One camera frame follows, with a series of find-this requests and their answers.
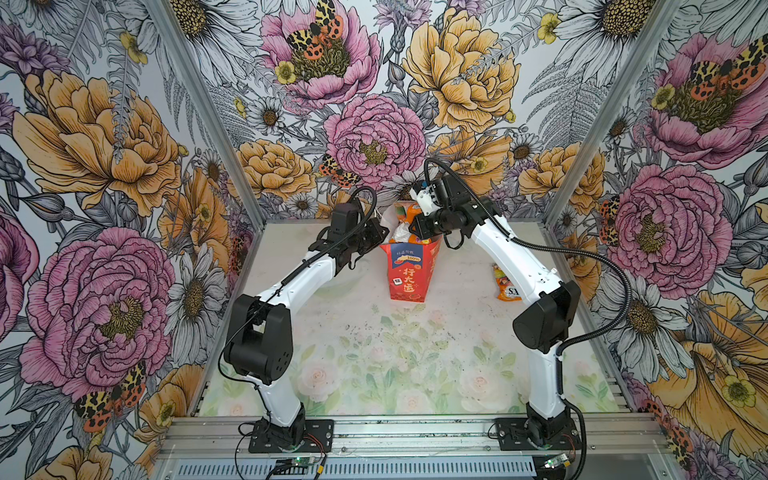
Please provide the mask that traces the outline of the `orange snack packet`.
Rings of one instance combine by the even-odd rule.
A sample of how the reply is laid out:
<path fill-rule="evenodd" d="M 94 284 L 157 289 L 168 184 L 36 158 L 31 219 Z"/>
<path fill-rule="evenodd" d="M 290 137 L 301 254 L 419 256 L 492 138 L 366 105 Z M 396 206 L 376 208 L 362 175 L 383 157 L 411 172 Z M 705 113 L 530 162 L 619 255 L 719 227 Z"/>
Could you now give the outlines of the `orange snack packet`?
<path fill-rule="evenodd" d="M 494 279 L 498 287 L 497 299 L 504 302 L 518 302 L 522 300 L 515 285 L 506 276 L 503 270 L 496 264 L 493 265 Z"/>
<path fill-rule="evenodd" d="M 415 217 L 421 213 L 421 208 L 417 202 L 398 201 L 394 203 L 393 207 L 395 209 L 397 225 L 389 240 L 391 244 L 409 243 L 427 245 L 431 242 L 430 239 L 423 240 L 410 232 L 411 223 L 415 220 Z"/>

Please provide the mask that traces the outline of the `red white paper bag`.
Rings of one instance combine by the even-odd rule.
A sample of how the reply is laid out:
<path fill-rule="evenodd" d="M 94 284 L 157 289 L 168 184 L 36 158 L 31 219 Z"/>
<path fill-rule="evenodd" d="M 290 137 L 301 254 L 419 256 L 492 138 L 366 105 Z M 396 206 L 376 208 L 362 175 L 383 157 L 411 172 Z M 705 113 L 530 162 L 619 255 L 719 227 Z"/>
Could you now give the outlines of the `red white paper bag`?
<path fill-rule="evenodd" d="M 442 237 L 430 238 L 427 245 L 389 242 L 397 219 L 394 203 L 384 212 L 382 225 L 389 229 L 387 239 L 380 245 L 387 257 L 387 281 L 392 300 L 423 303 L 439 254 Z"/>

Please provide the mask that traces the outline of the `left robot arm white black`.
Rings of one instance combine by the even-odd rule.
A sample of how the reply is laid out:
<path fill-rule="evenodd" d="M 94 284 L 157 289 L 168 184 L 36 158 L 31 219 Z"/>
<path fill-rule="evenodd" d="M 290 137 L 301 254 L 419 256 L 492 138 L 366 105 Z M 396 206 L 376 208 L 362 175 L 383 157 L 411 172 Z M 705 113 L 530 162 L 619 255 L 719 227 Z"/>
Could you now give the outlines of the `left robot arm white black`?
<path fill-rule="evenodd" d="M 292 315 L 344 268 L 352 268 L 353 256 L 365 256 L 388 235 L 376 218 L 353 224 L 334 220 L 288 275 L 256 296 L 242 294 L 235 300 L 220 360 L 262 401 L 264 413 L 251 433 L 251 453 L 330 449 L 320 438 L 333 433 L 334 422 L 308 422 L 305 406 L 286 377 L 294 353 Z"/>

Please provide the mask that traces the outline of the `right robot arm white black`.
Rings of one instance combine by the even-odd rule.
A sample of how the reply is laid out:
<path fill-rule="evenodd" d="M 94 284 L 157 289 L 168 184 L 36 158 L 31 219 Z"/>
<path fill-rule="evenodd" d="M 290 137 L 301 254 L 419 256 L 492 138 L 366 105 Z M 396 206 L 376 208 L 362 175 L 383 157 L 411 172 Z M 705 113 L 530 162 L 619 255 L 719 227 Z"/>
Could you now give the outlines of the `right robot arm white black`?
<path fill-rule="evenodd" d="M 530 395 L 526 437 L 536 448 L 552 446 L 575 424 L 563 393 L 562 354 L 573 324 L 580 287 L 565 282 L 533 254 L 541 245 L 523 241 L 493 201 L 477 197 L 452 176 L 413 184 L 410 196 L 421 213 L 409 231 L 420 239 L 458 231 L 483 249 L 517 289 L 525 310 L 513 319 L 513 332 L 528 350 Z"/>

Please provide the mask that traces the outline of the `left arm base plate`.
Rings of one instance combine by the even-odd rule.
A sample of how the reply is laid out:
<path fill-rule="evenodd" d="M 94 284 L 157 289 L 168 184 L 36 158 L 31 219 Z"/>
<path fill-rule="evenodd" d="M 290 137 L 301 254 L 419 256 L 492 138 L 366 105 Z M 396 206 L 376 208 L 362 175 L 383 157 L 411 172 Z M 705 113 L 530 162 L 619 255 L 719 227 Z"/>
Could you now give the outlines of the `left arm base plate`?
<path fill-rule="evenodd" d="M 300 420 L 291 427 L 278 427 L 261 419 L 248 445 L 252 454 L 330 453 L 335 422 L 330 419 Z"/>

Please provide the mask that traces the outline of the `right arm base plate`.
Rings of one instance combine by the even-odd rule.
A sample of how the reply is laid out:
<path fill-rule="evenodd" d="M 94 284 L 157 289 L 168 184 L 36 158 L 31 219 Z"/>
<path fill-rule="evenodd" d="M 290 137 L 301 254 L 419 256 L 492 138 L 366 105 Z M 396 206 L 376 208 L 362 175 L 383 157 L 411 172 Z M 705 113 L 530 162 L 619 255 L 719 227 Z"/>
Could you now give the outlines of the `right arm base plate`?
<path fill-rule="evenodd" d="M 580 432 L 572 418 L 502 417 L 494 420 L 491 435 L 502 451 L 578 450 Z"/>

